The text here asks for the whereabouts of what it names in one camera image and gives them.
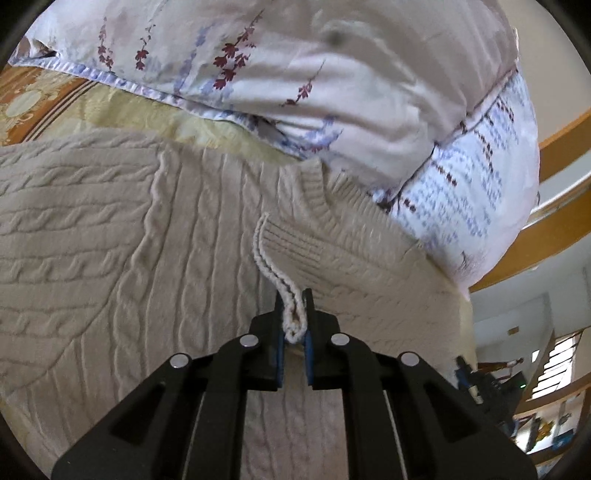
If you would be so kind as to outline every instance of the window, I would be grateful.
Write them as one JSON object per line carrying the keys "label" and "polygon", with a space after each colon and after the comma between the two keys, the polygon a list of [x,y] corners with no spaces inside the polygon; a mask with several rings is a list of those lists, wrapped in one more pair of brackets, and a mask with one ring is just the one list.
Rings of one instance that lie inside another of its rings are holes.
{"label": "window", "polygon": [[[582,331],[579,331],[556,340],[554,350],[550,352],[550,359],[544,365],[544,372],[538,377],[538,384],[533,389],[531,398],[543,397],[570,383],[573,378],[574,353],[581,333]],[[531,354],[532,362],[539,354],[539,350]]]}

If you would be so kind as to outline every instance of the floral pillowcase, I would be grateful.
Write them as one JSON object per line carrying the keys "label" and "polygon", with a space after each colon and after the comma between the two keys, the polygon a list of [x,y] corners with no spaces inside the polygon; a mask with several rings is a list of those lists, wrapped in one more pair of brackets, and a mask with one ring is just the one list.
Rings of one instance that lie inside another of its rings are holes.
{"label": "floral pillowcase", "polygon": [[517,51],[493,0],[362,6],[56,0],[12,62],[192,102],[198,115],[396,189],[511,70]]}

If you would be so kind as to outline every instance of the wooden handrail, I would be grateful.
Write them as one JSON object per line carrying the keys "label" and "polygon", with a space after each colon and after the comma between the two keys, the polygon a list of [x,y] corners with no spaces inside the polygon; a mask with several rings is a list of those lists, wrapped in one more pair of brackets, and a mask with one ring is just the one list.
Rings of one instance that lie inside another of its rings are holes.
{"label": "wooden handrail", "polygon": [[555,343],[556,335],[554,333],[554,330],[552,330],[552,333],[550,334],[550,340],[548,341],[548,344],[546,345],[544,352],[539,357],[540,360],[538,363],[538,368],[535,369],[535,372],[532,375],[531,380],[527,383],[527,386],[523,390],[523,393],[521,395],[521,402],[517,406],[518,410],[521,405],[523,405],[526,401],[528,401],[531,398],[532,390],[538,385],[538,378],[544,372],[544,365],[548,363],[548,360],[550,360],[550,352],[556,347]]}
{"label": "wooden handrail", "polygon": [[[589,416],[589,409],[590,408],[591,408],[591,388],[588,388],[587,390],[585,390],[585,398],[583,401],[583,407],[581,408],[581,416],[579,417],[579,422],[577,423],[577,429],[574,433],[575,438],[577,436],[577,433],[583,427],[585,421],[587,420],[587,418]],[[566,445],[563,445],[562,447],[560,447],[558,449],[553,449],[550,446],[550,447],[544,448],[542,450],[538,450],[537,452],[530,453],[529,457],[534,465],[540,465],[542,463],[549,462],[550,460],[552,460],[552,459],[562,455],[564,452],[566,452],[570,448],[570,446],[573,444],[573,442],[574,442],[574,438],[573,438],[573,440],[568,442]]]}
{"label": "wooden handrail", "polygon": [[522,419],[533,413],[536,413],[538,410],[542,408],[547,408],[552,405],[556,405],[558,403],[567,400],[570,397],[574,397],[575,395],[581,393],[584,390],[587,390],[591,387],[591,372],[587,375],[582,376],[578,380],[571,382],[569,385],[559,388],[558,390],[544,395],[543,397],[534,398],[532,400],[528,400],[526,402],[522,402],[517,406],[517,410],[515,411],[514,418]]}
{"label": "wooden handrail", "polygon": [[[591,109],[540,144],[540,181],[555,175],[589,150]],[[582,216],[591,218],[591,190],[588,182],[533,213],[528,224],[537,223],[519,233],[496,267],[472,286],[470,291],[482,290],[532,268],[591,232],[591,222],[579,223],[578,219],[574,219],[575,209],[580,209]]]}

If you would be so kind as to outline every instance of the cable knit pattern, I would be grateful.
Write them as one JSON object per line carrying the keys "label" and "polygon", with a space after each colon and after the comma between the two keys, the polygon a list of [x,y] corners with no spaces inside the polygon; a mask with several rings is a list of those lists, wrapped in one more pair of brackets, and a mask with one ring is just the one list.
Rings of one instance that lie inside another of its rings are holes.
{"label": "cable knit pattern", "polygon": [[[318,161],[279,167],[97,131],[0,149],[0,165],[2,411],[46,473],[168,356],[213,353],[273,308],[256,255],[290,286],[292,342],[310,286],[381,352],[414,349],[445,371],[473,348],[462,296]],[[340,393],[308,388],[297,349],[281,391],[249,393],[242,479],[347,477]]]}

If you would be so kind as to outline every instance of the white wall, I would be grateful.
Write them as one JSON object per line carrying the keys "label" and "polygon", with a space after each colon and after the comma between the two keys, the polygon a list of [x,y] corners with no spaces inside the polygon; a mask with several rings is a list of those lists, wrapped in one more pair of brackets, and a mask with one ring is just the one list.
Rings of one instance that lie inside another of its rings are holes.
{"label": "white wall", "polygon": [[519,32],[522,71],[544,140],[591,108],[591,74],[562,28],[538,2],[499,3]]}
{"label": "white wall", "polygon": [[591,372],[591,329],[583,332],[574,356],[573,380]]}
{"label": "white wall", "polygon": [[[509,336],[507,330],[516,326],[519,326],[519,332]],[[531,354],[544,350],[551,330],[547,299],[538,297],[497,317],[476,322],[476,356],[479,362],[510,361],[523,357],[524,363],[513,373],[521,370],[530,378],[535,370]]]}
{"label": "white wall", "polygon": [[582,269],[560,280],[548,291],[548,296],[556,337],[591,325],[589,293]]}

